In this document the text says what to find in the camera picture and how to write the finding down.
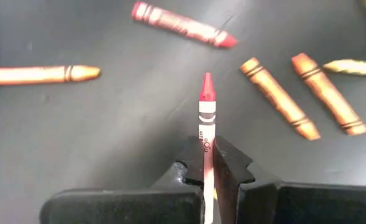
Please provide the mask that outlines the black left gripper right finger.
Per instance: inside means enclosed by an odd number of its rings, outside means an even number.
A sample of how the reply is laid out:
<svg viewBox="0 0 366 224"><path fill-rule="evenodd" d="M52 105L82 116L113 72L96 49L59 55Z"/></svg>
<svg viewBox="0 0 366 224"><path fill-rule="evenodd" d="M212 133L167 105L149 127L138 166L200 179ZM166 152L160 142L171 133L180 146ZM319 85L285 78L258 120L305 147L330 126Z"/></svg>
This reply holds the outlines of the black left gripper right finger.
<svg viewBox="0 0 366 224"><path fill-rule="evenodd" d="M222 224L366 224L366 186L284 181L222 136L214 175Z"/></svg>

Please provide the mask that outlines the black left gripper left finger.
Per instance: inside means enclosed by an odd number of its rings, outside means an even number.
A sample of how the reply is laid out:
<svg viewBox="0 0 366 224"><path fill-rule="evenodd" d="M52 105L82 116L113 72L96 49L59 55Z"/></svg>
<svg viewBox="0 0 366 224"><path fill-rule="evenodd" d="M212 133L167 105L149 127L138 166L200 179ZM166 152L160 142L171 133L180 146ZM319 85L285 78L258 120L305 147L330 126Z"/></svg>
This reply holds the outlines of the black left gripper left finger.
<svg viewBox="0 0 366 224"><path fill-rule="evenodd" d="M144 189L71 189L49 198L40 224L203 224L203 148L196 136Z"/></svg>

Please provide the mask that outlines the red crayon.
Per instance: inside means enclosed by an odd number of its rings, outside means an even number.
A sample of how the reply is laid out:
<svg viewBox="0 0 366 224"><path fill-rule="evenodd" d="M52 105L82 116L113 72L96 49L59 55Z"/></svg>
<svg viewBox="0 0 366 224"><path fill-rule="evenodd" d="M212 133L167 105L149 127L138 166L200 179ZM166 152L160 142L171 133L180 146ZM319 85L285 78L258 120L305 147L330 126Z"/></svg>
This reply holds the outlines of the red crayon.
<svg viewBox="0 0 366 224"><path fill-rule="evenodd" d="M214 139L216 135L216 92L211 73L205 73L198 105L198 138L203 148L204 224L214 219Z"/></svg>
<svg viewBox="0 0 366 224"><path fill-rule="evenodd" d="M131 12L133 19L154 27L171 30L185 37L200 40L215 47L231 48L237 39L225 30L203 24L189 17L175 14L146 2L136 2Z"/></svg>

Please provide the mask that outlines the orange crayon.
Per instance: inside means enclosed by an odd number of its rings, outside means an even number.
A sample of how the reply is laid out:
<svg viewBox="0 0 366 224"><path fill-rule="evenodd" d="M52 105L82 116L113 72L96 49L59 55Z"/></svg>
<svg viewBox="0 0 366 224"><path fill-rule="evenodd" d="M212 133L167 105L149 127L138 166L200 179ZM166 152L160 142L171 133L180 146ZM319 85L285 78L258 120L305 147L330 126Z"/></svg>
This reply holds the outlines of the orange crayon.
<svg viewBox="0 0 366 224"><path fill-rule="evenodd" d="M243 63L240 69L299 134L310 141L321 138L314 123L255 57Z"/></svg>
<svg viewBox="0 0 366 224"><path fill-rule="evenodd" d="M0 68L0 85L82 82L100 74L99 67L87 65Z"/></svg>
<svg viewBox="0 0 366 224"><path fill-rule="evenodd" d="M366 133L366 124L328 79L317 63L306 54L294 56L292 64L301 79L331 111L339 126L351 136Z"/></svg>

